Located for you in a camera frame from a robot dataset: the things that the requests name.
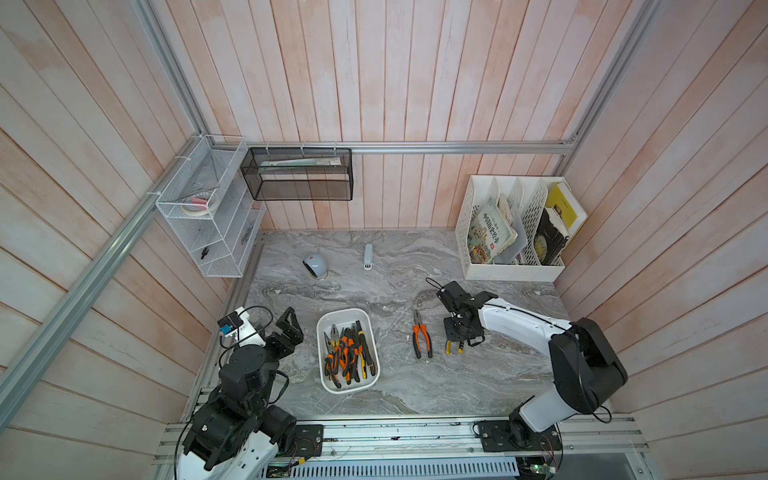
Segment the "yellow black pliers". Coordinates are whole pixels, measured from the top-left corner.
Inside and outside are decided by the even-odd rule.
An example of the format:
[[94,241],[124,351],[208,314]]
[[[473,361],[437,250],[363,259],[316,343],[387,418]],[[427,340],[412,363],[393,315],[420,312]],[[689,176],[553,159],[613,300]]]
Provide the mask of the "yellow black pliers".
[[465,341],[464,340],[447,340],[445,342],[445,354],[450,356],[451,354],[457,354],[462,355],[465,350]]

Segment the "orange black pliers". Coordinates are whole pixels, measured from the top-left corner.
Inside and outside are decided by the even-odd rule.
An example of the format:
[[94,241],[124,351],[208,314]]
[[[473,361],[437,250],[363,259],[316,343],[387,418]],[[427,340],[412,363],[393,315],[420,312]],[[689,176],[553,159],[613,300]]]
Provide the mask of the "orange black pliers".
[[[418,310],[413,311],[414,326],[412,331],[412,344],[417,359],[422,357],[422,353],[425,352],[428,358],[432,358],[433,348],[431,337],[429,335],[427,326],[423,323],[421,314]],[[420,348],[420,341],[424,340],[424,349]]]

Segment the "white plastic storage box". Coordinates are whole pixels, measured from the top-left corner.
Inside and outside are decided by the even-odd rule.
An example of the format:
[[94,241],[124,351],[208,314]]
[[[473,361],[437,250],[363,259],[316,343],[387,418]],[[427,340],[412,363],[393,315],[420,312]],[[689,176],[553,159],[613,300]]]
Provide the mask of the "white plastic storage box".
[[316,326],[321,383],[332,394],[371,388],[380,361],[367,312],[349,308],[324,314]]

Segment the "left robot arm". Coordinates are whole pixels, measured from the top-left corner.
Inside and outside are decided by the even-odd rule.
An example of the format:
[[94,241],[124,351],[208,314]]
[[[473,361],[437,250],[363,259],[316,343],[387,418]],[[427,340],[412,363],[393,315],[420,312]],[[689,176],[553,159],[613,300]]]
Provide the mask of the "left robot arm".
[[231,338],[220,366],[220,383],[183,429],[174,451],[176,479],[254,479],[295,439],[297,419],[271,398],[279,361],[304,340],[295,310],[253,326],[249,308],[218,320],[220,338]]

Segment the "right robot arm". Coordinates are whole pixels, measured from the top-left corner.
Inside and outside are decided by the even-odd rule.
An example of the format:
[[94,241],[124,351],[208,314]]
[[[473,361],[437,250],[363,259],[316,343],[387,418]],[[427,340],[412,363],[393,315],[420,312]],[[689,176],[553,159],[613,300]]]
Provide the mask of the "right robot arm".
[[449,316],[445,350],[454,343],[477,347],[488,331],[533,348],[551,362],[553,384],[529,398],[505,422],[482,421],[478,433],[501,448],[530,450],[537,435],[577,414],[595,416],[628,381],[618,354],[601,327],[589,318],[575,322],[535,313],[482,291],[472,295],[457,282],[429,278]]

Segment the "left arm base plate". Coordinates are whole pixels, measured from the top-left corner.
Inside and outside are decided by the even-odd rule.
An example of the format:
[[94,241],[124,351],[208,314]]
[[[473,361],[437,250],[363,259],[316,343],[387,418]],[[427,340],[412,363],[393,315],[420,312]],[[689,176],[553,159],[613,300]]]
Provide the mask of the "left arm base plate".
[[290,427],[278,441],[278,455],[300,458],[319,457],[322,454],[323,440],[322,424]]

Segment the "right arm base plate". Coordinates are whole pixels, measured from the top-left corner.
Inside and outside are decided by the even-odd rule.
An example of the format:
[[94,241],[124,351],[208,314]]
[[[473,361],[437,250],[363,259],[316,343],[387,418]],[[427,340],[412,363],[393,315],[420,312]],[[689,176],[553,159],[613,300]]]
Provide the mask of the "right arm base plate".
[[484,452],[559,451],[560,434],[554,427],[543,432],[531,430],[519,420],[484,420],[473,426]]

